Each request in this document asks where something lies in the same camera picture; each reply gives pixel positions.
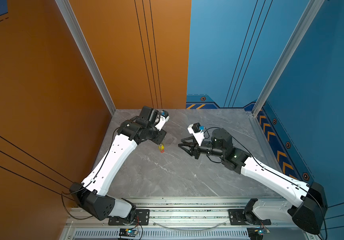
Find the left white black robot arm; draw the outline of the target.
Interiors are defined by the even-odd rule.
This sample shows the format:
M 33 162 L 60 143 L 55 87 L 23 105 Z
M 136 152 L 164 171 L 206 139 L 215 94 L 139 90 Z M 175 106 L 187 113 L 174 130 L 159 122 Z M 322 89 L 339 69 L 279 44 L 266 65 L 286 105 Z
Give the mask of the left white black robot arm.
M 108 191 L 119 169 L 136 149 L 145 142 L 151 141 L 160 145 L 166 136 L 163 129 L 169 120 L 165 110 L 144 106 L 138 116 L 124 121 L 113 133 L 109 150 L 92 172 L 81 183 L 73 183 L 70 195 L 78 207 L 102 221 L 117 217 L 131 223 L 136 216 L 136 205 L 108 196 Z

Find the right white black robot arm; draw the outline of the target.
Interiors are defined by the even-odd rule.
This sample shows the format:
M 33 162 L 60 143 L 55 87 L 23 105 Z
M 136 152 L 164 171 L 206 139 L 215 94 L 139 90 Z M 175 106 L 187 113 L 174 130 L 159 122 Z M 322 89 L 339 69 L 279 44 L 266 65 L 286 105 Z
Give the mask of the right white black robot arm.
M 279 194 L 281 201 L 250 199 L 243 214 L 249 224 L 279 220 L 294 223 L 303 231 L 318 235 L 326 230 L 325 215 L 328 209 L 324 187 L 291 178 L 257 160 L 246 148 L 234 146 L 236 138 L 223 128 L 215 127 L 209 141 L 202 127 L 190 125 L 191 137 L 184 138 L 179 148 L 198 159 L 204 154 L 214 156 L 227 169 L 251 178 Z

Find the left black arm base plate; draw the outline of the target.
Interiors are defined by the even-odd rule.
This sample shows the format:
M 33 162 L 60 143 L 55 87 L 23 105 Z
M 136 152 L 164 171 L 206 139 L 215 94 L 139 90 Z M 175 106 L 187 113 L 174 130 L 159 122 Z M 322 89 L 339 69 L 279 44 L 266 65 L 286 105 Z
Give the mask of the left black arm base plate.
M 110 217 L 108 221 L 109 226 L 135 226 L 140 223 L 142 226 L 147 226 L 150 220 L 149 209 L 139 209 L 135 211 L 135 218 L 129 221 L 120 217 Z

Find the yellow key tag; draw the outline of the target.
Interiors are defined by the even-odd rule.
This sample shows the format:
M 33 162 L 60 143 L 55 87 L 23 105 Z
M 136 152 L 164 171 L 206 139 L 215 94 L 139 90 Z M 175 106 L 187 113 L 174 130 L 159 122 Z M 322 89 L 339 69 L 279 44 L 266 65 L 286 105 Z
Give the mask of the yellow key tag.
M 160 144 L 160 145 L 159 145 L 159 150 L 160 150 L 160 151 L 163 151 L 164 149 L 165 149 L 164 145 L 163 145 L 163 144 Z

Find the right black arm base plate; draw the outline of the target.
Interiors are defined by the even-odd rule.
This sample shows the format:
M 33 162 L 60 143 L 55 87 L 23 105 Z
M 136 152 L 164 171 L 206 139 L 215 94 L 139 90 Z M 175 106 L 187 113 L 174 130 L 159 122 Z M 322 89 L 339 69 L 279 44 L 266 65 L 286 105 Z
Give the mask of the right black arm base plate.
M 228 210 L 229 219 L 232 226 L 262 226 L 271 225 L 271 220 L 260 220 L 253 212 L 245 213 L 242 209 Z

